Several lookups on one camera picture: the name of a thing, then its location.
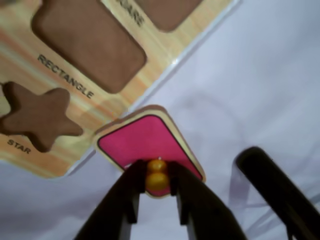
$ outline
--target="pink square shape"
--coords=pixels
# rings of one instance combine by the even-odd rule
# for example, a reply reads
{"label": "pink square shape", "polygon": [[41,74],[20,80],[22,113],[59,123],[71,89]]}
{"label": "pink square shape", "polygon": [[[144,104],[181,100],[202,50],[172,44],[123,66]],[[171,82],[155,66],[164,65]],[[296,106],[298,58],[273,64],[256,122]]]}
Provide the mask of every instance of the pink square shape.
{"label": "pink square shape", "polygon": [[[202,180],[174,135],[156,115],[145,115],[100,137],[97,145],[122,169],[140,159],[147,161],[161,157],[164,161],[178,162]],[[166,189],[151,194],[160,197],[169,192]]]}

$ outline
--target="star-shaped cutout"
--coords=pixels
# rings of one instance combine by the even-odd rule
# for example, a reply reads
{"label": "star-shaped cutout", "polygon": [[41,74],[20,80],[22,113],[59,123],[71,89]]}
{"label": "star-shaped cutout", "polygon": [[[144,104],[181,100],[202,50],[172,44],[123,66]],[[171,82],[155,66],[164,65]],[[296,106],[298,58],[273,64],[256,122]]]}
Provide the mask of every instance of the star-shaped cutout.
{"label": "star-shaped cutout", "polygon": [[36,95],[25,87],[8,82],[3,93],[11,112],[0,118],[0,132],[5,135],[25,135],[40,152],[48,152],[57,137],[80,136],[82,128],[66,116],[70,94],[55,88]]}

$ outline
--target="white cloth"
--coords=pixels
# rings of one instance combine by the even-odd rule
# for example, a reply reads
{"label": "white cloth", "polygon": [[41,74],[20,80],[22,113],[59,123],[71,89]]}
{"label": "white cloth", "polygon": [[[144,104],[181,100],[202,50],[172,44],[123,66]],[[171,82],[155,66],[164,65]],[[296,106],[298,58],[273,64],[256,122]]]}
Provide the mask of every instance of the white cloth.
{"label": "white cloth", "polygon": [[[245,0],[144,105],[167,108],[249,240],[286,230],[233,161],[262,147],[320,202],[320,1]],[[0,239],[70,240],[119,176],[99,154],[47,181],[0,167]],[[141,196],[131,240],[186,240],[176,199]]]}

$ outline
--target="brown felt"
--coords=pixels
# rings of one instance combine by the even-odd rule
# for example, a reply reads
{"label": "brown felt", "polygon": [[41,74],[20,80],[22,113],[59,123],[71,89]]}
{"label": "brown felt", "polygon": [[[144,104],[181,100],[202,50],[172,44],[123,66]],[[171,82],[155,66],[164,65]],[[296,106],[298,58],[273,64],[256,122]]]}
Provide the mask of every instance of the brown felt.
{"label": "brown felt", "polygon": [[57,137],[79,136],[82,128],[66,116],[70,94],[55,88],[43,95],[35,95],[23,86],[8,82],[3,93],[11,111],[0,118],[0,133],[25,135],[40,152],[48,152]]}
{"label": "brown felt", "polygon": [[175,30],[202,0],[135,0],[153,24],[164,32]]}
{"label": "brown felt", "polygon": [[33,32],[108,93],[144,66],[144,50],[99,0],[44,0]]}

